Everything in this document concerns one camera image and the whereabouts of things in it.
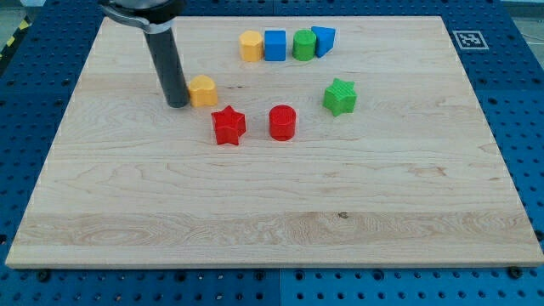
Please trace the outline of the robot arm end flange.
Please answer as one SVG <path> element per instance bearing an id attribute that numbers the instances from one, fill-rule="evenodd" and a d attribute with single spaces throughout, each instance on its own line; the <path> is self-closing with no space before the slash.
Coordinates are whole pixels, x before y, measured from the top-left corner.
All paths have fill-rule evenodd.
<path id="1" fill-rule="evenodd" d="M 146 34 L 169 30 L 187 6 L 186 0 L 98 0 L 97 3 L 108 18 Z"/>

